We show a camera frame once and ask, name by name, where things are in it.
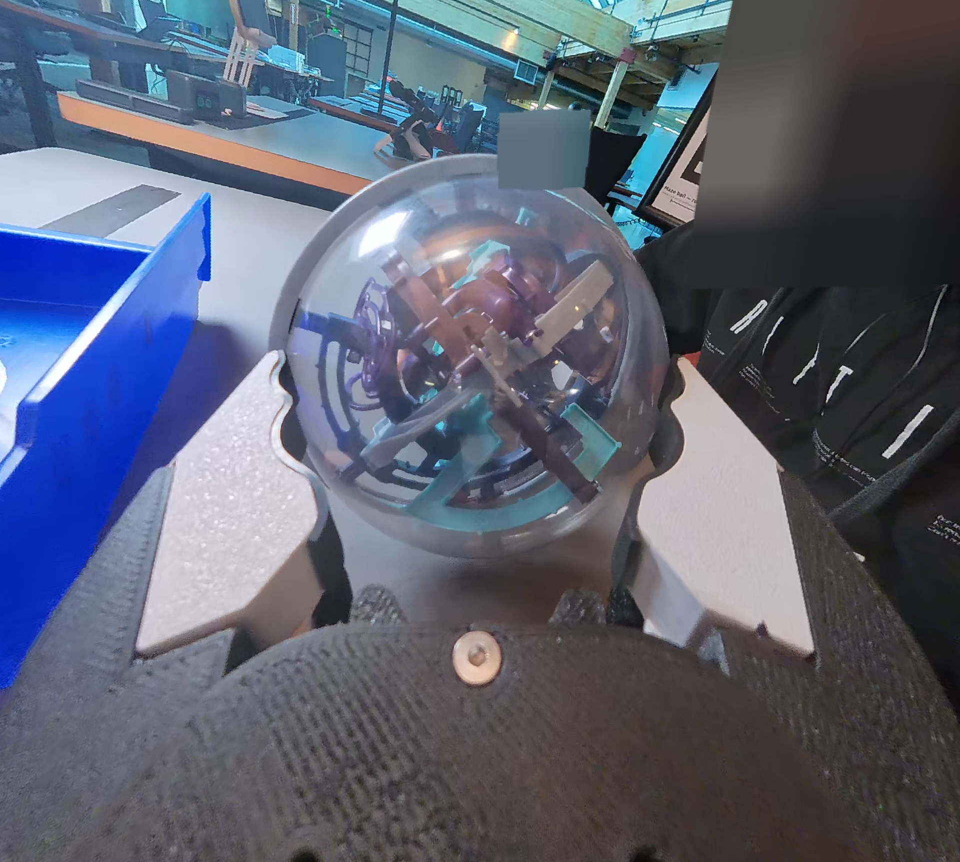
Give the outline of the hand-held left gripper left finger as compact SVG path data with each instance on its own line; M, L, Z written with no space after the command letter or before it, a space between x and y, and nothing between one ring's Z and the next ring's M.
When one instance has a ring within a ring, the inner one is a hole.
M284 357L263 357L177 453L136 639L144 657L237 629L257 648L297 634L323 587L308 543L330 513L284 446Z

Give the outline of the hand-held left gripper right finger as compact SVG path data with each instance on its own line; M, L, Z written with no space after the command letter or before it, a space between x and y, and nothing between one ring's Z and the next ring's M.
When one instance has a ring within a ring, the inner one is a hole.
M651 460L623 569L644 632L696 649L712 629L731 628L809 657L781 470L688 359L670 368Z

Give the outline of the clear maze ball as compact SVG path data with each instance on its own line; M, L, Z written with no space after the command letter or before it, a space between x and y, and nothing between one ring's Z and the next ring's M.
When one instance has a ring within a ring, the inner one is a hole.
M617 227L497 160L400 169L333 211L275 313L307 463L368 525L492 560L587 526L654 440L670 357Z

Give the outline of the person's right forearm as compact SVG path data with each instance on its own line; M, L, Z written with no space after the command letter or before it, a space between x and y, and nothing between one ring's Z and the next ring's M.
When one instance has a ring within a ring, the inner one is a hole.
M696 289L690 284L695 223L649 240L634 257L660 306L669 349L698 353L709 363L726 356L761 317L768 299L758 290Z

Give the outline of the person's black clothing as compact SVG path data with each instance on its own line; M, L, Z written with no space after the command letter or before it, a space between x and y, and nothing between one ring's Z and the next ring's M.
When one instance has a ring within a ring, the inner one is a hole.
M959 687L958 287L725 290L700 370Z

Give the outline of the blue plastic tray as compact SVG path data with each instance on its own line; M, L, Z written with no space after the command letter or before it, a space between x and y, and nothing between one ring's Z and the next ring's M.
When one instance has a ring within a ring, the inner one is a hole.
M211 278L211 197L156 246L2 226L1 684L97 548Z

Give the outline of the wooden edged desk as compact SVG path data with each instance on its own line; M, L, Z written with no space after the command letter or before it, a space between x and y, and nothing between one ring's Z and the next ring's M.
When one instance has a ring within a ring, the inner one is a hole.
M68 123L145 146L152 161L229 175L231 181L223 184L234 187L252 176L344 199L409 166L386 150L375 151L374 130L317 109L296 119L222 128L175 124L75 92L60 92L57 102Z

